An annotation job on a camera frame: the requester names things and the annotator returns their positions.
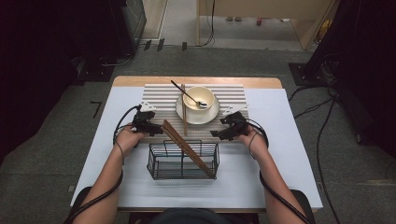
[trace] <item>human arm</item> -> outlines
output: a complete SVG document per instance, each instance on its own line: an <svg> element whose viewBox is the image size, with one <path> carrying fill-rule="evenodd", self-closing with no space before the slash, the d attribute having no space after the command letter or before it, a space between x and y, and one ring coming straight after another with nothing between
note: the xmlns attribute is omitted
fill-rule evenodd
<svg viewBox="0 0 396 224"><path fill-rule="evenodd" d="M278 171L263 137L249 126L248 135L241 134L237 139L243 142L250 150L252 157L260 166L262 178L265 180L267 185L304 215L303 208L291 193ZM288 207L274 197L267 189L264 190L264 195L266 211L270 223L303 223L289 210Z"/></svg>
<svg viewBox="0 0 396 224"><path fill-rule="evenodd" d="M117 137L117 143L111 149L102 172L99 174L82 204L90 202L116 185L122 171L123 159L131 153L132 148L144 137L144 133L134 133L131 130L131 126L126 126L122 129ZM115 189L113 193L103 200L79 214L73 223L114 223L119 195L120 190Z"/></svg>

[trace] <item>wire basket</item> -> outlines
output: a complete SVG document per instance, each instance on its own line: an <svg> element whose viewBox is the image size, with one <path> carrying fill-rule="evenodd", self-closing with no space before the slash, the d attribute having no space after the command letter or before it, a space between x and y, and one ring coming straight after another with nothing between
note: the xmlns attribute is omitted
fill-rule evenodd
<svg viewBox="0 0 396 224"><path fill-rule="evenodd" d="M149 144L148 171L153 179L216 179L219 167L219 144L201 140L186 141L209 168L208 176L171 140Z"/></svg>

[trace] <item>metal spoon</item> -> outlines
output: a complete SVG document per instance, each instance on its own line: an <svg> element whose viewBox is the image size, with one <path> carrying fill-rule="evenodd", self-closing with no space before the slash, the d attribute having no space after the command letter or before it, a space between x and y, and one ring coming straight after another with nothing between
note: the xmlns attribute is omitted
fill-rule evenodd
<svg viewBox="0 0 396 224"><path fill-rule="evenodd" d="M184 94L186 94L188 97L190 97L185 91L183 91L173 80L171 80L172 84L176 86L180 91L182 91ZM190 97L198 106L201 108L207 108L207 103L205 101L196 101L192 97Z"/></svg>

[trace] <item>wooden stick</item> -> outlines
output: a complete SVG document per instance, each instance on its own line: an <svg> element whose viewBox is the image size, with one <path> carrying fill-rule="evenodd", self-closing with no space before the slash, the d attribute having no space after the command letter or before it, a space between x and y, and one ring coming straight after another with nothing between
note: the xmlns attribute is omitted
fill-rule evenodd
<svg viewBox="0 0 396 224"><path fill-rule="evenodd" d="M181 84L181 89L183 91L186 90L186 85ZM187 114L186 114L186 105L184 104L184 93L181 94L181 106L182 106L182 110L183 110L183 131L184 131L184 136L188 136L187 134Z"/></svg>
<svg viewBox="0 0 396 224"><path fill-rule="evenodd" d="M201 160L201 158L192 150L190 145L178 134L172 125L165 119L161 129L185 152L191 160L203 170L210 178L215 178L215 175L210 171L209 167Z"/></svg>

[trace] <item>white plate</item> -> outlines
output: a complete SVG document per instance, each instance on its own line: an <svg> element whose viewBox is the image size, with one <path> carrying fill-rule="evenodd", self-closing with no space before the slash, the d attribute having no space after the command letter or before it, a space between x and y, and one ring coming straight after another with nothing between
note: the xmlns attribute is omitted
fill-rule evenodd
<svg viewBox="0 0 396 224"><path fill-rule="evenodd" d="M215 102L207 110L192 110L186 107L187 122L190 124L205 124L214 119L220 110L219 99L215 97ZM176 100L176 112L183 119L183 105L181 97Z"/></svg>

